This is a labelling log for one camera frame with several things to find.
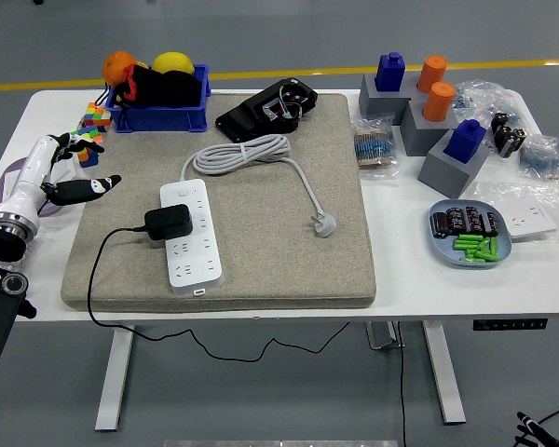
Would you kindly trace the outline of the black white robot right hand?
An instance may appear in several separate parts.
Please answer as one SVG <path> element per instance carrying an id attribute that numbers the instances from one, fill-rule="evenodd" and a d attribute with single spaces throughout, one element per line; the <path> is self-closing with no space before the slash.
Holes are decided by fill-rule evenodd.
<path id="1" fill-rule="evenodd" d="M 523 433 L 516 436 L 515 442 L 524 446 L 559 447 L 559 440 L 547 432 L 539 423 L 525 413 L 518 412 L 521 424 L 517 428 Z"/>

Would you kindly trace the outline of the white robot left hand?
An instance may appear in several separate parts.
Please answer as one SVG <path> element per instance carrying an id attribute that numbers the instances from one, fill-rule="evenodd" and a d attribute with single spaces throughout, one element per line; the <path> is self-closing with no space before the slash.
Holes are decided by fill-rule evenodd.
<path id="1" fill-rule="evenodd" d="M 11 193 L 0 203 L 0 215 L 19 215 L 31 221 L 38 217 L 45 202 L 68 206 L 101 198 L 121 182 L 119 175 L 100 179 L 77 179 L 53 183 L 49 180 L 54 165 L 76 152 L 89 148 L 97 153 L 104 149 L 78 134 L 48 135 L 37 140 L 27 156 Z"/>

